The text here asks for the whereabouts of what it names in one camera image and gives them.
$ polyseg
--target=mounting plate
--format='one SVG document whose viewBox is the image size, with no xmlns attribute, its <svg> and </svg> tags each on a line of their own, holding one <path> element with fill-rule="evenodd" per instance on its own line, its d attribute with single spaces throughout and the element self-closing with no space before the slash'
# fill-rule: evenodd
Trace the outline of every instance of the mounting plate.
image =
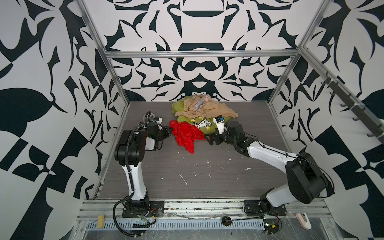
<svg viewBox="0 0 384 240">
<path fill-rule="evenodd" d="M 257 215 L 263 215 L 263 214 L 271 214 L 271 215 L 276 215 L 276 212 L 279 214 L 279 216 L 285 216 L 285 205 L 281 205 L 280 207 L 276 207 L 271 209 L 269 212 L 262 212 L 260 209 L 259 202 L 261 200 L 245 200 L 244 201 L 244 212 L 252 217 L 252 216 L 257 216 Z"/>
<path fill-rule="evenodd" d="M 164 213 L 164 203 L 163 201 L 149 201 L 149 207 L 153 209 L 158 209 L 158 211 Z M 127 207 L 128 201 L 124 205 L 124 209 L 122 211 L 122 217 L 128 218 L 128 217 L 137 217 L 137 214 L 135 213 L 135 208 L 130 209 Z"/>
</svg>

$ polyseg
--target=green t-shirt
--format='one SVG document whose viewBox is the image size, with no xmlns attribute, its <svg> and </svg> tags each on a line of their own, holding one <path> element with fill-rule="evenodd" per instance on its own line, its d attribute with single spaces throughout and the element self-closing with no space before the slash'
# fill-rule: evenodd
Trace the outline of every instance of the green t-shirt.
<svg viewBox="0 0 384 240">
<path fill-rule="evenodd" d="M 184 111 L 184 99 L 181 99 L 174 104 L 172 104 L 173 113 Z M 224 117 L 224 122 L 228 122 L 231 117 Z M 186 116 L 177 117 L 178 122 L 187 122 L 191 125 L 195 125 L 198 127 L 204 134 L 210 134 L 215 132 L 217 126 L 213 121 L 213 118 L 204 118 L 204 117 L 196 117 L 196 118 L 187 118 Z"/>
</svg>

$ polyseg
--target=hook rack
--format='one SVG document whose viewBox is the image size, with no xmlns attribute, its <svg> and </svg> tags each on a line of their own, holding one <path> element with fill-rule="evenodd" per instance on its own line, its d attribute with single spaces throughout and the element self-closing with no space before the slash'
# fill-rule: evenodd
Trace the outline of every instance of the hook rack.
<svg viewBox="0 0 384 240">
<path fill-rule="evenodd" d="M 352 118 L 354 121 L 361 121 L 370 131 L 368 137 L 376 137 L 384 145 L 384 127 L 382 121 L 373 114 L 364 103 L 362 103 L 340 80 L 328 77 L 321 84 L 327 84 L 333 92 L 331 95 L 337 95 L 344 104 L 341 107 L 349 107 L 356 115 Z"/>
</svg>

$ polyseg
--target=printed cartoon graphic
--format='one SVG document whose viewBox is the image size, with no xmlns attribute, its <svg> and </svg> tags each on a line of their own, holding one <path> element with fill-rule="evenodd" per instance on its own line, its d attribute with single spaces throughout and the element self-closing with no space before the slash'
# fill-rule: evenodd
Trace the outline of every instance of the printed cartoon graphic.
<svg viewBox="0 0 384 240">
<path fill-rule="evenodd" d="M 210 126 L 212 126 L 212 123 L 210 123 L 208 120 L 204 119 L 201 122 L 199 122 L 198 124 L 193 122 L 193 125 L 195 125 L 198 128 L 205 127 L 205 129 L 208 130 L 208 129 L 211 129 Z"/>
</svg>

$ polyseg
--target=yellow block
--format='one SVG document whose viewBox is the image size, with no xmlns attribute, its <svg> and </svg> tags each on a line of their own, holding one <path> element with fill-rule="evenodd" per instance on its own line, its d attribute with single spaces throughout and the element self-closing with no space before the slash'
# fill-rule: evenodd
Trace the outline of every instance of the yellow block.
<svg viewBox="0 0 384 240">
<path fill-rule="evenodd" d="M 104 219 L 105 219 L 104 214 L 101 214 L 100 216 L 97 217 L 97 228 L 104 227 Z"/>
</svg>

